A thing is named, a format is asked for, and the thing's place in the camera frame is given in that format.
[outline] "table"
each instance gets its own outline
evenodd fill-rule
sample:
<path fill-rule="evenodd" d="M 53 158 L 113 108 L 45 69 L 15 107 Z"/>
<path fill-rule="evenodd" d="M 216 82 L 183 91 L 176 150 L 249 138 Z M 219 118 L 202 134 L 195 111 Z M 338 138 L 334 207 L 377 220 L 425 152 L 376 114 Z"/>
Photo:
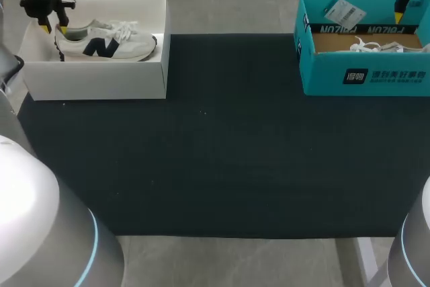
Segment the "table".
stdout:
<path fill-rule="evenodd" d="M 430 174 L 430 98 L 306 96 L 290 34 L 172 35 L 169 64 L 166 100 L 19 113 L 115 234 L 397 233 Z"/>

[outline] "barcode label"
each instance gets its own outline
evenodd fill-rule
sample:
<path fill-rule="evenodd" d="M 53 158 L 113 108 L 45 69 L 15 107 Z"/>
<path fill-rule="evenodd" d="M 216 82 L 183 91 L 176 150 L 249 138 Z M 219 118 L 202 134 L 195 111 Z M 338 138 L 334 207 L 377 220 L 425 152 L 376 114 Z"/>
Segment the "barcode label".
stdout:
<path fill-rule="evenodd" d="M 355 8 L 351 8 L 350 11 L 347 12 L 347 14 L 345 16 L 343 16 L 341 22 L 345 23 L 349 17 L 351 17 L 351 15 L 354 13 Z"/>
<path fill-rule="evenodd" d="M 327 11 L 325 17 L 347 30 L 351 30 L 366 16 L 365 14 L 366 12 L 350 4 L 346 0 L 338 0 L 334 6 Z"/>

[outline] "white shoebox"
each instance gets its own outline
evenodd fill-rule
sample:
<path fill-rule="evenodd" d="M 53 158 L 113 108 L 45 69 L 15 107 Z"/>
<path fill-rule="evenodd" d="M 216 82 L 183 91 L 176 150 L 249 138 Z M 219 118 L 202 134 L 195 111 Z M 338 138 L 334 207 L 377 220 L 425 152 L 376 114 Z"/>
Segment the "white shoebox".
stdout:
<path fill-rule="evenodd" d="M 76 0 L 67 9 L 69 27 L 93 19 L 138 22 L 158 41 L 142 62 L 60 62 L 54 31 L 47 34 L 36 21 L 29 24 L 19 55 L 24 81 L 34 100 L 165 99 L 169 68 L 170 21 L 167 0 Z M 52 29 L 56 14 L 50 15 Z"/>

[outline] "shoe sole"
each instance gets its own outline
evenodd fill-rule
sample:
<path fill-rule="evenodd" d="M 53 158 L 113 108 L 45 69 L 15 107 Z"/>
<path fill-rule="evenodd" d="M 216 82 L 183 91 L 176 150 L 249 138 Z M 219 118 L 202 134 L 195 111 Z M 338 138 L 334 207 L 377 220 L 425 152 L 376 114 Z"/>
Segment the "shoe sole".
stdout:
<path fill-rule="evenodd" d="M 151 53 L 132 57 L 132 58 L 109 58 L 101 56 L 67 56 L 64 55 L 63 62 L 139 62 L 146 59 Z"/>
<path fill-rule="evenodd" d="M 132 57 L 132 58 L 109 58 L 109 57 L 102 57 L 102 56 L 87 56 L 87 55 L 85 55 L 85 56 L 84 55 L 83 56 L 66 56 L 61 52 L 60 48 L 58 47 L 58 44 L 56 43 L 56 40 L 54 41 L 54 44 L 55 44 L 56 49 L 60 53 L 60 61 L 61 62 L 119 62 L 119 63 L 120 62 L 140 62 L 140 61 L 148 58 L 148 56 L 150 56 L 155 51 L 155 49 L 157 48 L 158 41 L 155 38 L 155 36 L 153 36 L 153 39 L 155 41 L 155 47 L 153 48 L 153 50 L 150 53 L 136 56 L 136 57 Z"/>

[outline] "cardboard bottom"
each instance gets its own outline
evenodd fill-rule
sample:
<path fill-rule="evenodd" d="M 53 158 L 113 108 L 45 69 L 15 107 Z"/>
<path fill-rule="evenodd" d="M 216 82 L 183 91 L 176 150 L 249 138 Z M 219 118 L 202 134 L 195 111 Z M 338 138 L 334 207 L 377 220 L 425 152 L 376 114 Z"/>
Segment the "cardboard bottom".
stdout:
<path fill-rule="evenodd" d="M 312 37 L 315 44 L 315 51 L 336 52 L 338 50 L 349 50 L 349 47 L 359 40 L 363 42 L 376 42 L 379 45 L 386 45 L 392 42 L 398 42 L 403 46 L 410 48 L 422 48 L 419 38 L 416 34 L 313 34 Z"/>

